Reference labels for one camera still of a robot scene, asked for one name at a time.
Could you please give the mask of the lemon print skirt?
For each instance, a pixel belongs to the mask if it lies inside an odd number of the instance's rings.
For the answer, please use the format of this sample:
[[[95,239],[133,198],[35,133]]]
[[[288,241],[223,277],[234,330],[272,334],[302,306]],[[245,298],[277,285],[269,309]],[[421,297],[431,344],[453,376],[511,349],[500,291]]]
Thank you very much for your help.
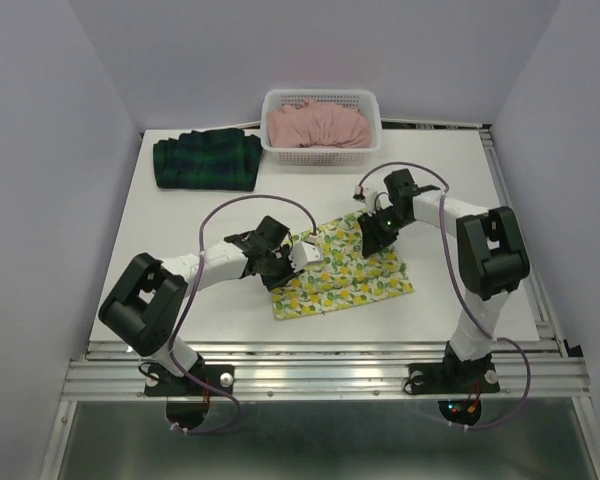
[[[317,246],[324,260],[272,291],[278,320],[324,315],[410,294],[414,287],[406,263],[393,246],[362,256],[362,210],[318,227]]]

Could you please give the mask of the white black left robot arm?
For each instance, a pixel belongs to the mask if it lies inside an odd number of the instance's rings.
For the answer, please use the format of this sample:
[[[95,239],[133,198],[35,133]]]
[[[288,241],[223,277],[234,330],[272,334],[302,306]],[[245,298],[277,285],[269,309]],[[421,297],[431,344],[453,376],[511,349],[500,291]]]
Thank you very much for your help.
[[[269,290],[284,285],[301,272],[288,239],[289,228],[266,216],[256,229],[227,236],[199,254],[157,259],[140,253],[103,300],[98,319],[166,370],[179,393],[193,393],[202,384],[202,358],[174,334],[183,301],[192,298],[194,287],[250,276],[259,276]]]

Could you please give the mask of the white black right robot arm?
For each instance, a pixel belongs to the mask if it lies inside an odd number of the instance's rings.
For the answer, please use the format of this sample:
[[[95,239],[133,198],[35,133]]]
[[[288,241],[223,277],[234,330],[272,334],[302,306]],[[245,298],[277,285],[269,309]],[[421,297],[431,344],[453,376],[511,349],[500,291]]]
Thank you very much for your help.
[[[421,222],[439,229],[445,264],[461,306],[456,330],[438,363],[412,363],[405,390],[411,395],[496,393],[492,348],[495,329],[510,295],[530,273],[530,261],[514,211],[488,209],[453,199],[444,179],[419,185],[414,164],[392,163],[382,192],[362,183],[353,197],[366,211],[358,219],[362,254],[391,246],[400,231]]]

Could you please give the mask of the green plaid folded skirt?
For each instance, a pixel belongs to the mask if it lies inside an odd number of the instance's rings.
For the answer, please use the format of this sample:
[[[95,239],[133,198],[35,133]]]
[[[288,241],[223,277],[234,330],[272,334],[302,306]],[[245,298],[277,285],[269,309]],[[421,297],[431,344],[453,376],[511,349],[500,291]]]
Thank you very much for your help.
[[[238,128],[186,132],[153,145],[154,178],[162,190],[252,192],[260,139]]]

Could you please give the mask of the pink skirt in basket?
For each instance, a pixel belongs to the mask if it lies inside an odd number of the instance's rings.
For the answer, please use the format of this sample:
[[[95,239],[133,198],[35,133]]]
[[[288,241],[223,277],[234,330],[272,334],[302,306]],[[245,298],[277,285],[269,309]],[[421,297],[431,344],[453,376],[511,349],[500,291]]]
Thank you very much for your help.
[[[305,100],[266,114],[267,134],[274,148],[369,148],[372,129],[354,108],[333,102]]]

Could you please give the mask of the white plastic basket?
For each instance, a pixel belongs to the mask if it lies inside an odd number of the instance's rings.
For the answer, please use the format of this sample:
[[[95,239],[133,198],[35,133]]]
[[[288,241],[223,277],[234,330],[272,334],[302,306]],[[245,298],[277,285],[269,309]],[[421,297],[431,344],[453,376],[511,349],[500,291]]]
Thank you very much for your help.
[[[357,110],[371,130],[370,146],[345,148],[311,146],[278,148],[271,143],[268,114],[281,111],[284,106],[300,107],[305,101],[335,103]],[[364,163],[380,152],[383,144],[379,104],[376,96],[361,89],[273,89],[264,97],[261,110],[260,139],[263,151],[280,163],[293,165],[354,165]]]

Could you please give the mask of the aluminium frame rail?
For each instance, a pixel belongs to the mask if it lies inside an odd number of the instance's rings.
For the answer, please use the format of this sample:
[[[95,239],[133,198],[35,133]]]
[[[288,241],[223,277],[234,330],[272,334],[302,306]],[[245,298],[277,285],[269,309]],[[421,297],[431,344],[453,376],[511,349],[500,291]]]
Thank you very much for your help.
[[[491,124],[471,123],[471,122],[451,122],[439,120],[415,120],[402,118],[381,119],[382,128],[385,130],[467,130],[477,131],[482,145],[486,148],[494,146]]]

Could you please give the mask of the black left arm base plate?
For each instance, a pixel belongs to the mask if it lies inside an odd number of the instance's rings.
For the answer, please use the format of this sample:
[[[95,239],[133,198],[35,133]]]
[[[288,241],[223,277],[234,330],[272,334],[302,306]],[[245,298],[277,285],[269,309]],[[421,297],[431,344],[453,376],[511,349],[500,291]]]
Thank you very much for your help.
[[[211,411],[211,399],[233,395],[235,367],[231,364],[194,365],[187,376],[178,377],[157,362],[143,361],[138,366],[144,377],[144,395],[166,401],[165,414],[170,428],[183,434],[211,433],[220,426],[204,427]]]

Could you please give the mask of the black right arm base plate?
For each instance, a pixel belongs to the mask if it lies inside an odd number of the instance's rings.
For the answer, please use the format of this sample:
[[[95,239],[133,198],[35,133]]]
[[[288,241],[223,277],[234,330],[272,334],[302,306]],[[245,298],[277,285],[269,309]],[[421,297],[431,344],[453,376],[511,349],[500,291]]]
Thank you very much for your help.
[[[411,363],[408,371],[403,391],[411,396],[439,396],[443,419],[465,430],[477,426],[483,411],[482,396],[501,391],[491,361]]]

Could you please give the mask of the front aluminium rail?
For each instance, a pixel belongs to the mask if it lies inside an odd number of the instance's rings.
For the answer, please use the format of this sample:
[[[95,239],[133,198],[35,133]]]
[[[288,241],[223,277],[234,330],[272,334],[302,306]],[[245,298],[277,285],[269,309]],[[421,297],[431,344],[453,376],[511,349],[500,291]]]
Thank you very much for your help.
[[[441,343],[201,343],[210,365],[234,366],[234,394],[242,402],[301,400],[398,400],[411,363],[442,359]],[[523,345],[531,368],[532,398],[588,397],[591,381],[583,359],[567,357],[555,342]],[[138,356],[120,342],[92,342],[70,363],[65,401],[145,399]]]

